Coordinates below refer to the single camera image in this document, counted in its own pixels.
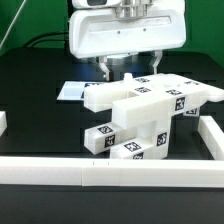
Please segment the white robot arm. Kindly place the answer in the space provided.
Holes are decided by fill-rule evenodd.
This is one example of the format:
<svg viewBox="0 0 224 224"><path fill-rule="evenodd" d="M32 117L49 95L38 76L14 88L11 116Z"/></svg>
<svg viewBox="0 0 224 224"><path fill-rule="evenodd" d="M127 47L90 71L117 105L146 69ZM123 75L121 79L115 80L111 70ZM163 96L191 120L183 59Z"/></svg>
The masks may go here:
<svg viewBox="0 0 224 224"><path fill-rule="evenodd" d="M99 59L105 77L112 55L154 53L157 66L166 49L186 41L185 0L72 0L69 48L77 58Z"/></svg>

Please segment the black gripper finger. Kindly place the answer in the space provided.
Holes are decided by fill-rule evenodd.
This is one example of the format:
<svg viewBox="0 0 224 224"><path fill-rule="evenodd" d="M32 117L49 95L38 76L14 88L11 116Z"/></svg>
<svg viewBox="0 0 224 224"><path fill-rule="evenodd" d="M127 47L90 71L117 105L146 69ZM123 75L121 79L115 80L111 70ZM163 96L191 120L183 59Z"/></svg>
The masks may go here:
<svg viewBox="0 0 224 224"><path fill-rule="evenodd" d="M104 72L104 78L109 81L110 80L110 70L106 65L107 57L106 56L99 56L98 57L98 64L101 70Z"/></svg>
<svg viewBox="0 0 224 224"><path fill-rule="evenodd" d="M153 67L153 73L156 74L158 71L158 65L162 59L163 56L163 51L162 50L157 50L154 52L153 56L153 62L152 62L152 67Z"/></svg>

